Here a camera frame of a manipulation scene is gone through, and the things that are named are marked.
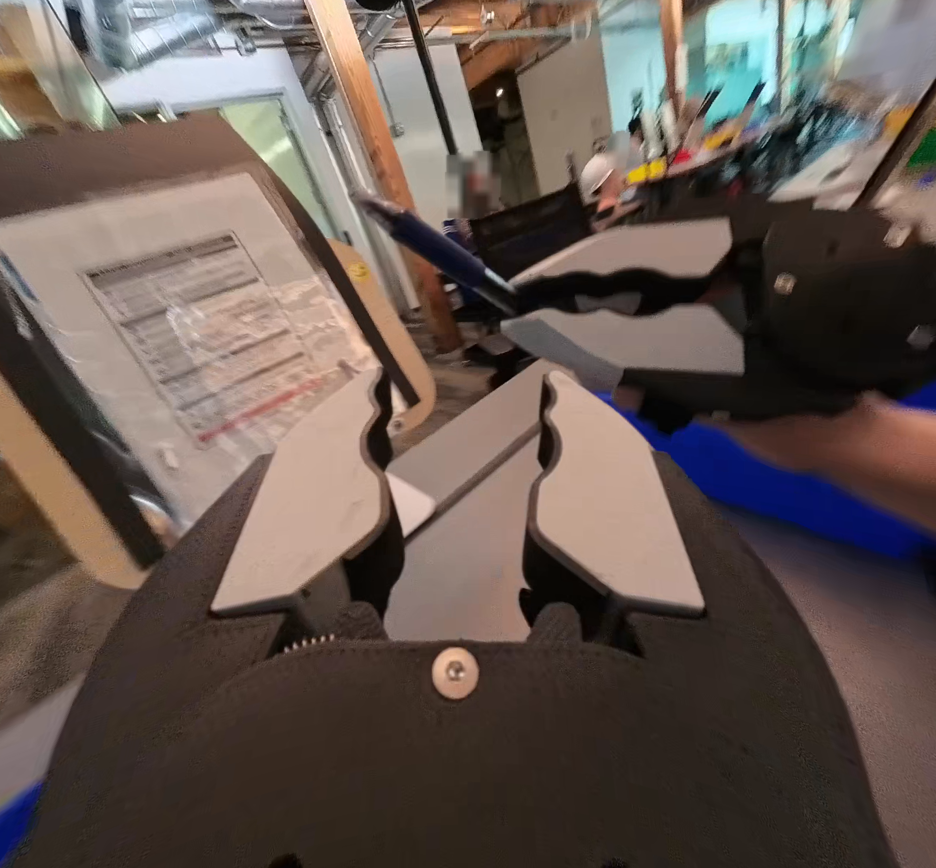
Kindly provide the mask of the glass door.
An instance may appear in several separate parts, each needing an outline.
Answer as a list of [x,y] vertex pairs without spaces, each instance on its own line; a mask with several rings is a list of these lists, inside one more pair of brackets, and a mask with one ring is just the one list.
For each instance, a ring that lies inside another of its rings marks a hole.
[[322,233],[330,239],[342,240],[343,230],[335,220],[332,205],[281,98],[228,102],[217,113],[284,183]]

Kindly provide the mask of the white stand base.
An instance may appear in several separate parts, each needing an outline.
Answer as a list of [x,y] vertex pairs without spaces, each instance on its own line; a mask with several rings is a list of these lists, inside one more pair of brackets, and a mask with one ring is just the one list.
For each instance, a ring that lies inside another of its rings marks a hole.
[[432,518],[437,502],[431,495],[399,476],[389,473],[387,479],[404,539],[409,539]]

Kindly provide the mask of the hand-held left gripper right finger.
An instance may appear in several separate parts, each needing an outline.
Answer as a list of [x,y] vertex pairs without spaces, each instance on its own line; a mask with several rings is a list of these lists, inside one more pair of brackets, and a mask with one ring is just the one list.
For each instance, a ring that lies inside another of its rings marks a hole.
[[622,638],[632,613],[697,620],[706,604],[653,449],[568,375],[542,381],[540,473],[522,549],[529,624],[570,605],[585,638]]

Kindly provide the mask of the blue plastic bin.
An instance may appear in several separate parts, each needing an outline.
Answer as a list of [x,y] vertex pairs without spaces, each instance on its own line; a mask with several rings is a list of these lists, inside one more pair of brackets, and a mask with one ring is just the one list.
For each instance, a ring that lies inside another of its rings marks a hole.
[[767,464],[702,419],[668,432],[635,411],[624,412],[624,417],[720,504],[896,560],[934,551],[932,539],[911,523],[821,478]]

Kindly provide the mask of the wooden post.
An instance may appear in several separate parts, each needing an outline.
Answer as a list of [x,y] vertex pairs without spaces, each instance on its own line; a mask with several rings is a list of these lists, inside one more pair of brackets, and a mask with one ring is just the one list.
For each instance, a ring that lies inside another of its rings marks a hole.
[[[387,200],[415,212],[404,167],[345,0],[303,2],[325,52],[338,94],[368,157],[377,189]],[[436,269],[412,252],[407,252],[404,260],[437,350],[449,354],[460,349],[462,335]]]

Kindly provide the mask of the person's right forearm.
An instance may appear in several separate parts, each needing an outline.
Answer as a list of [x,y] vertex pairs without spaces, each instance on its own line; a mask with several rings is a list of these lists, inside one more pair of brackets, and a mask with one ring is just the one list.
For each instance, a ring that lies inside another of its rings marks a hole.
[[855,492],[933,495],[935,414],[867,394],[836,416],[710,424],[768,464]]

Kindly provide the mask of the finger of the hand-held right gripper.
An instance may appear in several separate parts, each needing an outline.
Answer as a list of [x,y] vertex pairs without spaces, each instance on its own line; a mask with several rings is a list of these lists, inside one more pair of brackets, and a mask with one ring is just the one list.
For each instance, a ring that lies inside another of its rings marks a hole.
[[742,335],[706,304],[677,305],[648,316],[545,308],[503,321],[501,331],[590,390],[613,389],[633,370],[717,375],[745,370]]
[[726,217],[626,226],[572,244],[514,276],[521,298],[643,295],[711,275],[733,245]]

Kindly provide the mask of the blue pen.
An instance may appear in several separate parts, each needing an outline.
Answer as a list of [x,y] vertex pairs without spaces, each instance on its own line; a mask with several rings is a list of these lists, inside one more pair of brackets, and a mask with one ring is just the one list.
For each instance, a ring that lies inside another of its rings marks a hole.
[[394,241],[426,260],[460,286],[471,289],[505,317],[512,318],[520,314],[516,290],[479,257],[450,240],[440,230],[424,222],[412,211],[366,191],[357,190],[352,193],[352,198],[358,208]]

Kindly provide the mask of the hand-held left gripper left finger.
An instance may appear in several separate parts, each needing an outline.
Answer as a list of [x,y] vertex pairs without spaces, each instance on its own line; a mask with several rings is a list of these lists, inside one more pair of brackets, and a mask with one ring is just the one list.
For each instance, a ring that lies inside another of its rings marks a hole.
[[330,620],[350,601],[346,564],[396,517],[389,375],[355,375],[280,441],[254,495],[211,610]]

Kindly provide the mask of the tan-backed display board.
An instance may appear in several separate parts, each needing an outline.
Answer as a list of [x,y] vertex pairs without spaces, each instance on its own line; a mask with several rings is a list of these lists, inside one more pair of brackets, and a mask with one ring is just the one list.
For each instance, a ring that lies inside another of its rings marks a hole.
[[433,377],[364,257],[224,119],[2,141],[2,465],[119,590],[259,455],[383,366]]

